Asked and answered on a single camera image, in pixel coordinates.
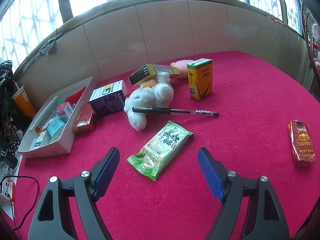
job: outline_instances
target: gold emblem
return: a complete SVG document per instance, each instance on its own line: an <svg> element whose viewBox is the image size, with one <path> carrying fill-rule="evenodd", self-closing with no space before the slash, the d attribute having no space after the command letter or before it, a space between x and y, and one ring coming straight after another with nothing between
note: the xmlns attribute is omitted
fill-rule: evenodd
<svg viewBox="0 0 320 240"><path fill-rule="evenodd" d="M306 133L299 134L299 138L300 138L300 141L308 141L309 140L308 134L306 134Z"/></svg>

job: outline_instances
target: red surface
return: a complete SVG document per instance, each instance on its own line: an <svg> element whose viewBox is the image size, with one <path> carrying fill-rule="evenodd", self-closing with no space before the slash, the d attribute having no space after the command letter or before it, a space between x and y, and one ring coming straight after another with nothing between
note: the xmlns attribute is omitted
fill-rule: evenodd
<svg viewBox="0 0 320 240"><path fill-rule="evenodd" d="M106 195L97 202L113 239L202 240L220 208L197 164L198 149L207 147L215 159L241 176L268 176L293 236L320 194L320 141L317 139L320 138L320 104L292 78L248 54L222 52L185 59L201 57L213 59L213 93L201 101L191 99L188 81L175 79L172 80L175 91L171 107L219 111L218 118L148 115L146 129L138 132L130 126L126 113L112 114L99 119L95 131L76 136L70 155L23 159L19 175L36 177L42 192L51 176L74 177L90 169L115 146L120 151L120 164ZM124 79L130 89L128 75L109 81ZM292 119L309 125L317 160L309 169L292 165L287 130L287 122ZM168 120L195 135L153 182L126 159L137 153ZM17 223L32 204L35 193L33 182L18 179ZM71 209L78 237L86 239L74 199ZM245 212L246 206L242 205L233 239L240 234ZM20 229L23 239L27 239L32 215L33 212Z"/></svg>

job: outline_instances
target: metal bolt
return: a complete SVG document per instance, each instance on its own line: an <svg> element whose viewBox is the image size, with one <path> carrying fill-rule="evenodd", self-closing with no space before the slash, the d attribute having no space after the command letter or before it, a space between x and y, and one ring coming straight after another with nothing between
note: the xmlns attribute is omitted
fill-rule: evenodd
<svg viewBox="0 0 320 240"><path fill-rule="evenodd" d="M90 171L82 171L81 172L81 177L88 177L90 174Z"/></svg>
<svg viewBox="0 0 320 240"><path fill-rule="evenodd" d="M267 182L268 181L268 178L266 176L261 176L260 179L263 182Z"/></svg>
<svg viewBox="0 0 320 240"><path fill-rule="evenodd" d="M58 180L57 176L53 176L50 178L50 182L56 182Z"/></svg>
<svg viewBox="0 0 320 240"><path fill-rule="evenodd" d="M228 171L228 176L235 177L237 174L235 171Z"/></svg>

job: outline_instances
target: wire rack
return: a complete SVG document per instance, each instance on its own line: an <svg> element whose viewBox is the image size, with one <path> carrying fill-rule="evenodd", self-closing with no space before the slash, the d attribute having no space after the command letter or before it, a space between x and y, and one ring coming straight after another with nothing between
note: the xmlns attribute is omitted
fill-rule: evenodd
<svg viewBox="0 0 320 240"><path fill-rule="evenodd" d="M318 72L316 64L314 62L314 58L318 58L318 50L314 48L314 44L318 45L319 48L320 48L320 44L314 38L312 33L312 25L317 22L314 19L313 15L311 14L305 2L302 2L301 4L301 20L302 20L303 38L306 41L307 51L310 59L309 67L313 69L313 72L316 77L316 81L320 86L320 73Z"/></svg>

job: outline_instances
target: black pen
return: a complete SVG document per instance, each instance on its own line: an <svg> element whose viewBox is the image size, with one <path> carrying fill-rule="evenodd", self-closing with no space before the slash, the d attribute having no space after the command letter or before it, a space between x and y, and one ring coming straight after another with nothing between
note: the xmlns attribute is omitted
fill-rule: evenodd
<svg viewBox="0 0 320 240"><path fill-rule="evenodd" d="M133 107L132 112L143 114L203 114L206 116L218 117L218 112L206 110L185 110L185 109L172 109L164 107Z"/></svg>

